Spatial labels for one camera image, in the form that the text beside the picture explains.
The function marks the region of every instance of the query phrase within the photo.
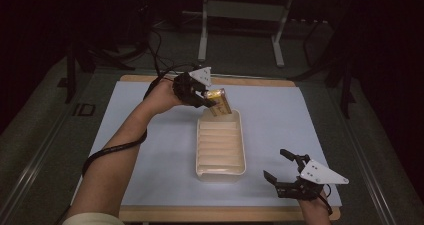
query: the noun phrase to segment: gray surface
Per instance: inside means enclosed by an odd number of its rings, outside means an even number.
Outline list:
[[[208,60],[205,65],[212,66],[214,73],[231,75],[279,78],[296,75],[308,68],[301,50],[301,34],[306,34],[307,29],[307,26],[292,24],[285,30],[283,39],[286,40],[282,41],[282,46],[283,49],[287,46],[285,52],[283,51],[283,56],[286,54],[286,68],[278,69],[274,66],[271,44],[267,42],[268,37],[240,34],[231,35],[232,39],[223,34],[216,36],[210,34]],[[163,41],[160,55],[172,58],[177,63],[195,62],[200,41],[199,34],[189,31],[180,33],[166,31],[161,34]],[[137,64],[140,68],[151,68],[152,63],[149,61],[151,61],[150,55],[146,55],[132,64]],[[43,142],[55,119],[67,109],[63,104],[65,98],[63,89],[55,88],[58,79],[63,76],[63,71],[63,64],[58,64],[52,69],[46,76],[45,84],[40,85],[34,92],[34,98],[28,101],[11,126],[2,134],[0,147],[2,205],[24,169],[25,163]],[[78,102],[95,104],[96,112],[93,117],[67,118],[53,141],[44,166],[11,224],[53,224],[66,209],[115,82],[124,73],[126,72],[115,69],[99,69],[85,89],[79,88],[84,92]],[[145,73],[145,70],[139,69],[135,73]],[[423,224],[423,205],[399,165],[390,142],[364,98],[360,86],[356,83],[352,86],[352,93],[357,103],[350,104],[351,119],[346,120],[338,109],[340,89],[327,89],[322,83],[323,78],[325,72],[298,83],[298,86],[307,102],[330,167],[341,174],[347,174],[350,180],[349,185],[338,188],[344,206],[341,208],[341,219],[334,224],[382,224],[361,173],[360,163],[355,156],[354,144],[359,144],[368,158],[395,221],[399,224]]]

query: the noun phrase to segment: gray floor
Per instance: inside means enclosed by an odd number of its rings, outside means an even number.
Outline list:
[[[162,61],[197,63],[198,21],[190,20],[183,29],[157,25],[161,35],[159,55]],[[310,25],[289,23],[281,46],[286,67],[275,66],[270,30],[246,33],[211,26],[205,66],[221,75],[284,79],[309,67],[302,48]],[[331,30],[322,25],[310,40],[312,58],[325,46]],[[155,47],[159,37],[152,34]],[[135,74],[152,73],[152,56],[144,54],[128,65]],[[129,72],[99,66],[94,74],[78,72],[78,93],[64,104],[66,91],[56,87],[66,75],[65,60],[52,67],[25,107],[0,138],[1,219],[5,204],[9,224],[54,224],[69,202],[100,126],[114,84]],[[339,186],[343,207],[341,219],[333,224],[424,224],[423,204],[417,197],[393,152],[381,124],[354,80],[352,94],[356,103],[349,106],[351,118],[339,110],[340,87],[327,88],[326,71],[298,82],[305,97],[318,138],[330,167],[347,174],[349,185]],[[95,104],[92,117],[72,116],[76,104]],[[42,160],[31,160],[40,154]],[[25,168],[36,168],[28,184],[16,188]],[[277,224],[303,224],[278,222]]]

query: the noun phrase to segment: beige sleeve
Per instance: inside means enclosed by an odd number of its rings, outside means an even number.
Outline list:
[[[66,219],[62,225],[124,225],[118,218],[104,213],[81,213]]]

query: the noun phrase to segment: white tray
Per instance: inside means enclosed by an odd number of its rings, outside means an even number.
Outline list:
[[[236,182],[246,171],[240,113],[214,117],[209,109],[197,122],[196,173],[204,182]]]

